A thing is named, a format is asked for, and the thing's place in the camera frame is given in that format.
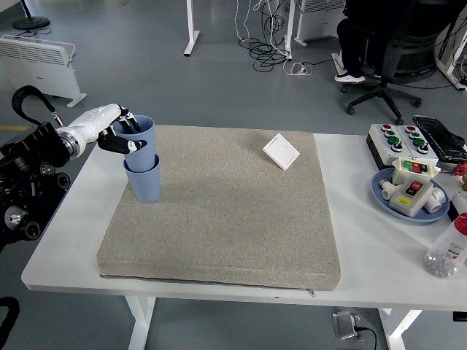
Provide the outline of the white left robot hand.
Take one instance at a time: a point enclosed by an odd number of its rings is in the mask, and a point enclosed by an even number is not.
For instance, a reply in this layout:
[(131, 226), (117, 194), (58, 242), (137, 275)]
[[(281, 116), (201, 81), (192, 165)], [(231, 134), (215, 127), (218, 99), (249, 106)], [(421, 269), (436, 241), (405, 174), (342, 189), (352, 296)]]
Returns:
[(95, 141), (103, 150), (120, 154), (134, 153), (147, 146), (145, 140), (131, 141), (117, 136), (113, 128), (115, 123), (127, 133), (141, 130), (135, 116), (119, 104), (100, 106), (79, 116), (69, 125), (69, 135), (74, 137), (73, 155), (80, 156), (86, 145)]

